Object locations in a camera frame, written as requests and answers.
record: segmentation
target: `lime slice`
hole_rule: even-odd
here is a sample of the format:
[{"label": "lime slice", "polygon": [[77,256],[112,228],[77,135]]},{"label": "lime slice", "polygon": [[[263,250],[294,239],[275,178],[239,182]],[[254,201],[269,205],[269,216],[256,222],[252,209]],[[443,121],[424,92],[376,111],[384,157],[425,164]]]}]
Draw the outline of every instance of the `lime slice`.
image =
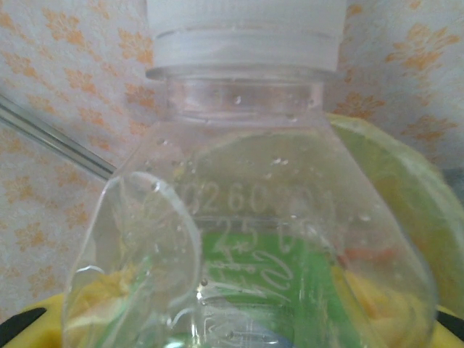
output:
[{"label": "lime slice", "polygon": [[440,172],[421,154],[364,120],[328,117],[428,261],[441,304],[464,316],[464,209]]}]

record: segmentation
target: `bottle neck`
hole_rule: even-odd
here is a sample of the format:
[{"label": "bottle neck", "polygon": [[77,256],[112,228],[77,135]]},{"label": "bottle neck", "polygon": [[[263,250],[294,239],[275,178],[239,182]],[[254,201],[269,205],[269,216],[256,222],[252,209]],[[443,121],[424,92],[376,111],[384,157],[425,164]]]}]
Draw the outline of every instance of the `bottle neck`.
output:
[{"label": "bottle neck", "polygon": [[297,119],[323,108],[323,76],[295,69],[166,72],[167,116],[194,120]]}]

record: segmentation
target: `plastic bottle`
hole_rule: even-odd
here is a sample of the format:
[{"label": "plastic bottle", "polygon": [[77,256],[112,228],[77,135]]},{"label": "plastic bottle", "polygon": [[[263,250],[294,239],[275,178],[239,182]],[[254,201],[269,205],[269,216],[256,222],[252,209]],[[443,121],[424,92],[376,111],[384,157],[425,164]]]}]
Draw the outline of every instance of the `plastic bottle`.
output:
[{"label": "plastic bottle", "polygon": [[166,122],[113,175],[65,347],[426,347],[426,266],[323,114],[345,0],[148,0]]}]

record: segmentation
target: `white bottle cap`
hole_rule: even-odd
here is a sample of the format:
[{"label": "white bottle cap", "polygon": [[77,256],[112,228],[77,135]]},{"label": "white bottle cap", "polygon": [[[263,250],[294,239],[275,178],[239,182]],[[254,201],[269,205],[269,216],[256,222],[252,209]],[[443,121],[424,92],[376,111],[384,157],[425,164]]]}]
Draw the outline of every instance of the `white bottle cap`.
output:
[{"label": "white bottle cap", "polygon": [[157,67],[336,70],[347,0],[147,0]]}]

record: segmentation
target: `black object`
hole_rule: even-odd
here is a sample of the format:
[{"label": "black object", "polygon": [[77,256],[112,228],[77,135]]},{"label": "black object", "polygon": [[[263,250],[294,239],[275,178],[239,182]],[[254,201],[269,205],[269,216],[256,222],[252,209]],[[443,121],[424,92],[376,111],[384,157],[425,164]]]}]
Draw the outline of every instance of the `black object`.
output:
[{"label": "black object", "polygon": [[16,314],[0,325],[0,348],[4,347],[21,334],[29,325],[34,323],[46,312],[45,308],[34,308],[20,314]]},{"label": "black object", "polygon": [[464,320],[447,313],[438,312],[438,322],[447,328],[453,335],[464,341]]}]

